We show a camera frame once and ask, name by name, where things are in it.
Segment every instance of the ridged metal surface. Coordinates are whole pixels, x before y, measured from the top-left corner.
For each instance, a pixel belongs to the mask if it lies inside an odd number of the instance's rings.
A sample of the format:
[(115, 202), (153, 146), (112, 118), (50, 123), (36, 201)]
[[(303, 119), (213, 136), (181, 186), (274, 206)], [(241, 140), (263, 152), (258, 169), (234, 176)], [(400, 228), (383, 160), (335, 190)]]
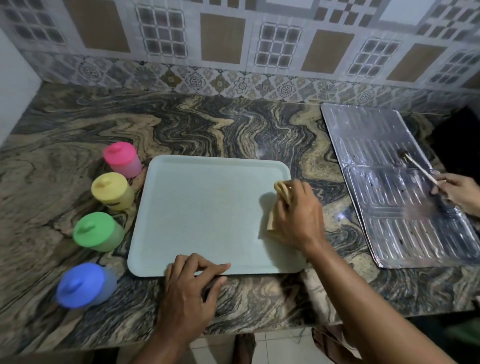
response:
[(480, 264), (467, 217), (398, 156), (432, 166), (394, 110), (322, 104), (332, 143), (376, 264), (384, 268)]

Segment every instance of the backsplash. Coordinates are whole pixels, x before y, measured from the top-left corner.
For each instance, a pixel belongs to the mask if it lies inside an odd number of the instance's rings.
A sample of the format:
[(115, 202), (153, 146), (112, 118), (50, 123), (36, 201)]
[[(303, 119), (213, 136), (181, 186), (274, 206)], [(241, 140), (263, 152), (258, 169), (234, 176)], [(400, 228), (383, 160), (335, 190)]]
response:
[(0, 0), (43, 80), (445, 113), (480, 96), (478, 0)]

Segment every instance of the yellow container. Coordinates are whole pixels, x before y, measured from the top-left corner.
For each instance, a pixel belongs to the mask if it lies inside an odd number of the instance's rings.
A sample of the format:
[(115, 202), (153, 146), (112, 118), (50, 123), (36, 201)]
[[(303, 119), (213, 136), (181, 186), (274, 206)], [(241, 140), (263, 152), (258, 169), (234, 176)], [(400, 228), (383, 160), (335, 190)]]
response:
[(92, 183), (92, 195), (112, 210), (128, 209), (135, 198), (133, 189), (120, 173), (105, 173)]

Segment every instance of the floral pattern tile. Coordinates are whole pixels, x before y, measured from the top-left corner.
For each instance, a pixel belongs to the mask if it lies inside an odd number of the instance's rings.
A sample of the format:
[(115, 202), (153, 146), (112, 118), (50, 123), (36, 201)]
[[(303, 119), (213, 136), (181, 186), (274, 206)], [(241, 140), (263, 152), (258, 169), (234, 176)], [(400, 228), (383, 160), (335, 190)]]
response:
[(42, 80), (61, 84), (432, 113), (448, 113), (478, 97), (476, 92), (452, 93), (37, 51), (22, 53)]

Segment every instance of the white wall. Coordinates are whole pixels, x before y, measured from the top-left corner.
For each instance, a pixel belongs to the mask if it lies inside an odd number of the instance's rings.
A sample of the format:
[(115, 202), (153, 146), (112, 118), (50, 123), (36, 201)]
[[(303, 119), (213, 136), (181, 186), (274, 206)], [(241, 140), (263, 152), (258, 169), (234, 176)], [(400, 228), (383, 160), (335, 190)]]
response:
[(0, 29), (0, 145), (12, 131), (42, 81)]

